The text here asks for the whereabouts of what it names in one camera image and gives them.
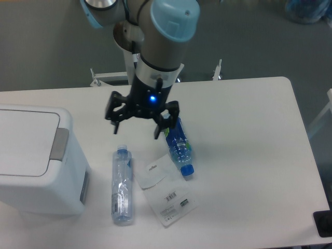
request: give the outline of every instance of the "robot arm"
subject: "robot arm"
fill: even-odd
[[[131,29],[124,29],[124,38],[131,45],[132,53],[138,50],[141,54],[129,95],[112,92],[105,118],[115,125],[115,133],[125,119],[153,119],[157,124],[157,139],[162,129],[176,125],[178,102],[166,101],[179,74],[187,44],[196,30],[200,12],[197,1],[85,0],[85,3],[98,23],[104,25],[125,19],[124,26]],[[108,15],[112,17],[100,21],[100,16]],[[170,114],[166,119],[161,115],[164,110]]]

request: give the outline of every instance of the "light blue joint cap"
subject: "light blue joint cap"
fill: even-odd
[[[184,43],[195,34],[200,13],[196,0],[154,0],[150,11],[153,24],[166,38]]]
[[[82,5],[82,8],[84,10],[84,13],[86,15],[86,17],[88,18],[90,24],[92,27],[94,27],[95,29],[100,29],[102,28],[103,26],[101,26],[97,20],[93,17],[93,15],[91,14],[88,6],[86,5],[86,3],[84,2],[84,0],[80,0],[80,3]]]

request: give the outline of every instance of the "bottle cap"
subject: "bottle cap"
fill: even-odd
[[[183,176],[191,175],[193,173],[193,166],[191,164],[182,166],[181,173]]]
[[[118,145],[118,150],[120,150],[120,149],[127,150],[127,146],[125,144],[120,144],[120,145]]]

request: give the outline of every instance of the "plastic bottle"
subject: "plastic bottle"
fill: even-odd
[[[133,217],[131,153],[119,145],[113,153],[112,218],[115,223],[130,223]]]
[[[317,22],[326,12],[331,0],[287,0],[285,10],[295,22]]]
[[[165,129],[164,134],[173,162],[183,176],[191,175],[194,172],[191,160],[191,145],[183,131],[181,119],[178,117],[175,128]]]

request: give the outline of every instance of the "bottle label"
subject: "bottle label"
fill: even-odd
[[[180,117],[178,117],[174,129],[167,128],[164,129],[163,132],[169,147],[173,146],[174,142],[177,142],[176,145],[178,147],[186,145],[187,150],[191,151],[191,145],[186,137],[186,133],[184,132]]]
[[[114,193],[112,194],[112,214],[117,213],[118,209],[118,193]]]

